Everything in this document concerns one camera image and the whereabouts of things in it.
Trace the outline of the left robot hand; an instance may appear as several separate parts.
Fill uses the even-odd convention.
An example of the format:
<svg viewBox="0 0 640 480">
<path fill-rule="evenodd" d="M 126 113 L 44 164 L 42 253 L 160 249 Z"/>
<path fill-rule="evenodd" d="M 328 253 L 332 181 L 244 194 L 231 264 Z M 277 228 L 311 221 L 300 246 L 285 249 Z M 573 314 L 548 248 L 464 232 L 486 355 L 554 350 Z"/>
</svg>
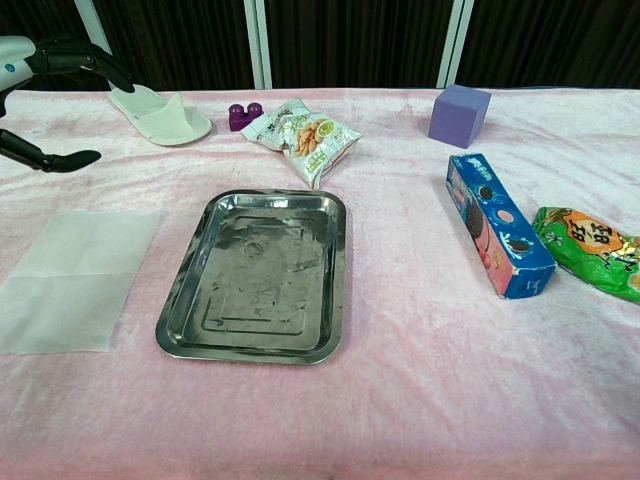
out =
<svg viewBox="0 0 640 480">
<path fill-rule="evenodd" d="M 0 36 L 0 118 L 6 115 L 10 93 L 35 76 L 94 72 L 120 90 L 135 91 L 126 69 L 108 52 L 91 42 L 50 39 L 35 42 L 25 36 Z M 101 158 L 94 150 L 69 155 L 47 154 L 6 129 L 0 129 L 0 155 L 46 173 L 71 173 Z"/>
</svg>

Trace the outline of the white paper sheet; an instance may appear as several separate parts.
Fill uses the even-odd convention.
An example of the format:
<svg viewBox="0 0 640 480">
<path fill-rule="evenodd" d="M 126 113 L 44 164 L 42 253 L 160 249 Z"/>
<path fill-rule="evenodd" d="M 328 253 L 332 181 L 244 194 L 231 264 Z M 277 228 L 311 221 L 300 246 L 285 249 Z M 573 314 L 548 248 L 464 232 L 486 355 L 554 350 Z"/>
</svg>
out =
<svg viewBox="0 0 640 480">
<path fill-rule="evenodd" d="M 0 354 L 105 352 L 157 213 L 54 215 L 0 285 Z"/>
</svg>

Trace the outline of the white slipper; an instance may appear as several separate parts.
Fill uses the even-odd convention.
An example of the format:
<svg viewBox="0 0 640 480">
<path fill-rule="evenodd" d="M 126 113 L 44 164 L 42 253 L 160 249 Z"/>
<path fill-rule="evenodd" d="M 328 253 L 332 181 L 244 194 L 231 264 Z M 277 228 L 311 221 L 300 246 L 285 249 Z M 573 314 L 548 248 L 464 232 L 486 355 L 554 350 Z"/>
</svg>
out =
<svg viewBox="0 0 640 480">
<path fill-rule="evenodd" d="M 156 145 L 192 143 L 212 129 L 211 121 L 193 107 L 186 106 L 179 93 L 166 97 L 135 84 L 133 93 L 114 88 L 108 97 L 142 137 Z"/>
</svg>

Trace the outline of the purple toy brick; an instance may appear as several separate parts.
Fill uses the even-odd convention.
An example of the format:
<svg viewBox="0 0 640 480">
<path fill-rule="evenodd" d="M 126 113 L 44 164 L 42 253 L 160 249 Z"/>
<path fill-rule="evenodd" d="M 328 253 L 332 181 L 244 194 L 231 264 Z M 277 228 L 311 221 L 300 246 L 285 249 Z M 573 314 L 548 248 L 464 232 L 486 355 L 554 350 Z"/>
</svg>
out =
<svg viewBox="0 0 640 480">
<path fill-rule="evenodd" d="M 249 103 L 246 108 L 240 104 L 232 104 L 228 108 L 229 129 L 231 132 L 240 131 L 262 114 L 263 108 L 260 103 Z"/>
</svg>

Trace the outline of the white biscuit snack bag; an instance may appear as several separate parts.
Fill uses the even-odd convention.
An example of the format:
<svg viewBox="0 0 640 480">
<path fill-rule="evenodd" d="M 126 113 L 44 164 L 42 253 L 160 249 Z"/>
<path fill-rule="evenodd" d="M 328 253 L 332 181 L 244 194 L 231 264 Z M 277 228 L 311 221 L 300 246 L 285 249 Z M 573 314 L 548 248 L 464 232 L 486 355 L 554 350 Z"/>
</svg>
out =
<svg viewBox="0 0 640 480">
<path fill-rule="evenodd" d="M 295 98 L 265 113 L 241 130 L 250 142 L 282 153 L 311 189 L 362 135 L 342 122 L 310 111 Z"/>
</svg>

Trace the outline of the black pleated curtain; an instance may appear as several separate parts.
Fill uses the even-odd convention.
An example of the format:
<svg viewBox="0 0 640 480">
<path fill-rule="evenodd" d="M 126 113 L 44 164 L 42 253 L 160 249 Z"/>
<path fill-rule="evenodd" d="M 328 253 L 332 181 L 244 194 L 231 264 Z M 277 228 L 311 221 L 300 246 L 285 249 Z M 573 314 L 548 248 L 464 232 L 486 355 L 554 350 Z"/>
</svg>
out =
<svg viewBox="0 0 640 480">
<path fill-rule="evenodd" d="M 433 87 L 454 0 L 264 0 L 276 88 Z M 243 0 L 93 0 L 114 56 L 156 90 L 254 85 Z M 473 0 L 472 87 L 640 89 L 640 0 Z"/>
</svg>

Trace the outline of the stainless steel tray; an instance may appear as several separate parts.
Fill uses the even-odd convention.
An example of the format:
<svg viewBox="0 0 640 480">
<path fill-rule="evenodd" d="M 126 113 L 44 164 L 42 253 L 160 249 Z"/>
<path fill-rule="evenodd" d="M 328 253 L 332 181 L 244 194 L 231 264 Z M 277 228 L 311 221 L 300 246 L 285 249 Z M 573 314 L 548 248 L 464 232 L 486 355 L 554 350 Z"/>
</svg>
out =
<svg viewBox="0 0 640 480">
<path fill-rule="evenodd" d="M 205 207 L 158 319 L 176 358 L 313 365 L 341 342 L 347 211 L 323 191 L 232 190 Z"/>
</svg>

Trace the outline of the purple foam cube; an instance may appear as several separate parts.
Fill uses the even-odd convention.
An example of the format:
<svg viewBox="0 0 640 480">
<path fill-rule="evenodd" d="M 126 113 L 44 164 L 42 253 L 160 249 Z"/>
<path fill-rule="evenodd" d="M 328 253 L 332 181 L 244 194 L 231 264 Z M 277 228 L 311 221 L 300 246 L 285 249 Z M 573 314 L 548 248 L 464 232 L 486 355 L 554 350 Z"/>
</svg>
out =
<svg viewBox="0 0 640 480">
<path fill-rule="evenodd" d="M 450 85 L 435 99 L 428 137 L 469 148 L 484 125 L 490 100 L 489 92 Z"/>
</svg>

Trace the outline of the blue cookie box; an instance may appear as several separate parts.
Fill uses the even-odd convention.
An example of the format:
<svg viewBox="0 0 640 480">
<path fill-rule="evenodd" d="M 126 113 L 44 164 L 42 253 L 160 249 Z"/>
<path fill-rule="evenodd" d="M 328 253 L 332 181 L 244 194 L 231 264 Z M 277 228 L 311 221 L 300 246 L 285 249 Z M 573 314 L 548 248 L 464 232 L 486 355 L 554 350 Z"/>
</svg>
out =
<svg viewBox="0 0 640 480">
<path fill-rule="evenodd" d="M 496 293 L 506 299 L 541 294 L 556 262 L 484 155 L 450 156 L 446 187 Z"/>
</svg>

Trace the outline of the pink plush tablecloth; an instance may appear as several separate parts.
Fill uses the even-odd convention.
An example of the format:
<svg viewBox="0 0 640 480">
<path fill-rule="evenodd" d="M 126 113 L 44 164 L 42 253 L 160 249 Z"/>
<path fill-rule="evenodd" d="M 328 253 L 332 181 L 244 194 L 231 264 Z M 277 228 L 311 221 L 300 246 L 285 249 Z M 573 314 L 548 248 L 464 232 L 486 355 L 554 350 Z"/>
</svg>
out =
<svg viewBox="0 0 640 480">
<path fill-rule="evenodd" d="M 339 350 L 309 367 L 174 359 L 155 324 L 206 203 L 298 189 L 284 158 L 229 130 L 231 104 L 293 98 L 359 131 L 324 179 L 349 218 Z M 557 270 L 499 298 L 427 135 L 436 92 L 187 92 L 215 133 L 146 142 L 98 92 L 17 91 L 0 126 L 71 175 L 0 161 L 0 283 L 51 214 L 163 218 L 106 353 L 0 356 L 0 480 L 640 480 L 640 305 Z"/>
</svg>

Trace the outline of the green snack bag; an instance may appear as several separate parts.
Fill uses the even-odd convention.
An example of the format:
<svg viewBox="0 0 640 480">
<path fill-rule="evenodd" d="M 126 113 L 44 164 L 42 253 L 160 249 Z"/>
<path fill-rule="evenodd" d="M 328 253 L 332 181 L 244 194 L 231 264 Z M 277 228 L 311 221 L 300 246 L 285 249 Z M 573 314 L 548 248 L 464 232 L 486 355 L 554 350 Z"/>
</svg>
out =
<svg viewBox="0 0 640 480">
<path fill-rule="evenodd" d="M 640 236 L 570 208 L 542 207 L 532 226 L 563 269 L 600 291 L 640 304 Z"/>
</svg>

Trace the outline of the white frame post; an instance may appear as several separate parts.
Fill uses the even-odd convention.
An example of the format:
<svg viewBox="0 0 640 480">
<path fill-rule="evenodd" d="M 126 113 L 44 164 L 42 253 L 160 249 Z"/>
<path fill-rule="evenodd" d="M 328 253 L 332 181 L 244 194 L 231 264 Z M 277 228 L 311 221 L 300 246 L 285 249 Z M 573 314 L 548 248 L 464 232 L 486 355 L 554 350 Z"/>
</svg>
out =
<svg viewBox="0 0 640 480">
<path fill-rule="evenodd" d="M 254 88 L 273 88 L 265 0 L 243 0 Z"/>
<path fill-rule="evenodd" d="M 456 82 L 475 0 L 453 0 L 441 55 L 436 87 L 444 89 Z"/>
<path fill-rule="evenodd" d="M 94 0 L 73 0 L 90 41 L 112 54 Z"/>
</svg>

